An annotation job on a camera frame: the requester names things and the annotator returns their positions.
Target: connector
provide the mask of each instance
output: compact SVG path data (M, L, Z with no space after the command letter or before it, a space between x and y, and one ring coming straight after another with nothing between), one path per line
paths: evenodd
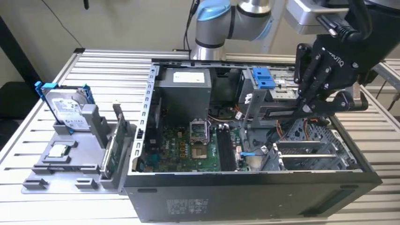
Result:
M245 157L245 156L254 156L255 155L255 153L253 153L253 152L241 152L239 153L239 156L242 156L242 157Z

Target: computer chip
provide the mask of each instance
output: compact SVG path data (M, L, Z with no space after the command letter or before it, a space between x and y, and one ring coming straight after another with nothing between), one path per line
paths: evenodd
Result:
M206 145L191 145L191 158L206 158Z

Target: metal table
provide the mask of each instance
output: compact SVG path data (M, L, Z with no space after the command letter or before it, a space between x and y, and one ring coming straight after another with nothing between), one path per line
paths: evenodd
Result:
M86 83L91 87L99 114L115 121L110 103L121 102L125 118L135 123L151 58L186 58L181 52L125 52L85 50L74 53L54 82ZM293 62L291 56L227 54L227 60ZM338 113L377 174L382 185L327 219L314 221L225 221L194 224L400 224L400 124L362 89L369 108ZM130 201L119 195L22 195L21 182L30 173L50 139L53 116L39 100L0 152L0 222L21 224L138 224Z

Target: circuit board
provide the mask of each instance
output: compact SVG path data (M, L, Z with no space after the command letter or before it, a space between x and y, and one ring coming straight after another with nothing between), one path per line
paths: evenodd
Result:
M229 131L231 145L239 145L238 130ZM210 128L209 143L190 144L187 127L163 127L162 149L146 156L145 172L218 172L219 156L215 128Z

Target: robotic arm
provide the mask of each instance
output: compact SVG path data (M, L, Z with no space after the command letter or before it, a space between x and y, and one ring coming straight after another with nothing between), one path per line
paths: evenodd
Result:
M298 44L294 115L307 117L361 111L367 101L359 84L373 81L371 67L400 43L400 2L393 0L287 0L285 20L298 34L317 34L313 45ZM257 40L273 18L269 0L203 0L197 9L193 60L225 60L225 39ZM327 96L335 94L333 101Z

